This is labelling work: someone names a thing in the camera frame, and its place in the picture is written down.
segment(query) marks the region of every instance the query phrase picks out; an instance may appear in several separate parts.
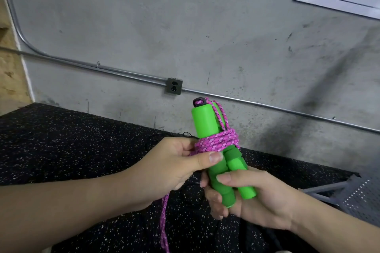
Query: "forearm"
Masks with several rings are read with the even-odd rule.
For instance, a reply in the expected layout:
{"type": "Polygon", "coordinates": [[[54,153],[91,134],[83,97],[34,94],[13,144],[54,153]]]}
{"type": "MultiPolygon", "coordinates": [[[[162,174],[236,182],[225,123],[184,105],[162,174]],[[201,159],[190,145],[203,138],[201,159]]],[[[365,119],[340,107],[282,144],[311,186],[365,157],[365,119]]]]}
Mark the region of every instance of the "forearm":
{"type": "Polygon", "coordinates": [[[42,250],[125,213],[128,190],[121,189],[117,178],[0,187],[2,252],[42,250]]]}
{"type": "Polygon", "coordinates": [[[380,250],[380,228],[300,195],[292,232],[321,253],[362,253],[380,250]]]}

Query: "hand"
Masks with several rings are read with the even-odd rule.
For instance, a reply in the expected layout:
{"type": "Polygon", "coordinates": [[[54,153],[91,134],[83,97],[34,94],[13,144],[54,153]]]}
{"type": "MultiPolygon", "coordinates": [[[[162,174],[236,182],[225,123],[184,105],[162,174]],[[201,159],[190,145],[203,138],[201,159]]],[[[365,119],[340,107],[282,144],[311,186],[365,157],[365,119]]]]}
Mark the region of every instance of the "hand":
{"type": "Polygon", "coordinates": [[[210,187],[206,171],[202,172],[201,187],[204,187],[211,215],[215,219],[221,220],[231,213],[263,227],[290,230],[294,212],[297,204],[302,202],[303,193],[268,172],[253,167],[218,175],[217,180],[232,187],[254,186],[257,196],[243,200],[236,190],[236,203],[227,209],[221,203],[220,193],[210,187]]]}
{"type": "Polygon", "coordinates": [[[179,189],[194,173],[222,159],[218,152],[189,156],[197,143],[193,138],[165,137],[138,163],[121,172],[128,186],[129,211],[141,210],[171,190],[179,189]]]}

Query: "gray wall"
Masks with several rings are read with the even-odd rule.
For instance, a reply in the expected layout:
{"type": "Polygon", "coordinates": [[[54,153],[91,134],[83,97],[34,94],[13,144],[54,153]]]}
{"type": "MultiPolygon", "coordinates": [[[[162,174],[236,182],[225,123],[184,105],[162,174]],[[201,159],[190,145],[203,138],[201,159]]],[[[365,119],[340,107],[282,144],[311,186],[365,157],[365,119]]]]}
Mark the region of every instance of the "gray wall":
{"type": "MultiPolygon", "coordinates": [[[[380,128],[378,20],[292,0],[14,1],[27,38],[50,54],[380,128]]],[[[195,95],[38,60],[27,68],[37,102],[195,133],[195,95]]],[[[222,104],[247,148],[345,169],[378,153],[378,135],[222,104]]]]}

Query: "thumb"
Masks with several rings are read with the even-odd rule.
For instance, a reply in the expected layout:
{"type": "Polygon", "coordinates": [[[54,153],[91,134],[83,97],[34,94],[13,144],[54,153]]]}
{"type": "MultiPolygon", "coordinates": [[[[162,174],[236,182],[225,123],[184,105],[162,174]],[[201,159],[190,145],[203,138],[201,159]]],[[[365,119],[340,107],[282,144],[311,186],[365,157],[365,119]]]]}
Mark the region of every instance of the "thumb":
{"type": "Polygon", "coordinates": [[[188,169],[192,172],[202,170],[215,165],[223,159],[220,152],[203,152],[197,155],[186,157],[188,169]]]}
{"type": "Polygon", "coordinates": [[[216,176],[216,179],[231,187],[255,186],[262,187],[268,179],[266,171],[235,170],[216,176]]]}

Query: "pink braided rope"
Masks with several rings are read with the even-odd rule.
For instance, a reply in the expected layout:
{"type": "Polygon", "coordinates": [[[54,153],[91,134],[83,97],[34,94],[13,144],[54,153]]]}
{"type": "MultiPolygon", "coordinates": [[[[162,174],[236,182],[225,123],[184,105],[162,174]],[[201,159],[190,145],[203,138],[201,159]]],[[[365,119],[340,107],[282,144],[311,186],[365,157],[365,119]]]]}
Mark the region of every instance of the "pink braided rope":
{"type": "MultiPolygon", "coordinates": [[[[212,109],[214,110],[215,115],[223,131],[220,133],[211,135],[209,137],[199,139],[199,141],[195,144],[195,150],[191,152],[190,155],[196,155],[201,152],[209,152],[209,151],[219,152],[219,151],[223,151],[230,145],[235,145],[237,148],[240,148],[239,136],[236,134],[235,129],[230,128],[230,125],[228,124],[227,115],[224,112],[224,109],[221,106],[221,104],[215,100],[210,101],[208,97],[206,97],[205,100],[207,104],[210,104],[212,106],[212,109]],[[218,105],[221,111],[221,114],[223,115],[226,126],[224,126],[223,121],[221,120],[220,114],[214,105],[214,102],[216,103],[216,105],[218,105]]],[[[199,105],[202,103],[203,103],[202,100],[198,100],[195,102],[196,105],[199,105]]],[[[168,204],[168,199],[169,199],[169,193],[166,194],[164,198],[162,198],[162,211],[161,211],[161,217],[160,217],[161,247],[165,250],[165,253],[170,253],[168,238],[165,233],[166,206],[168,204]]]]}

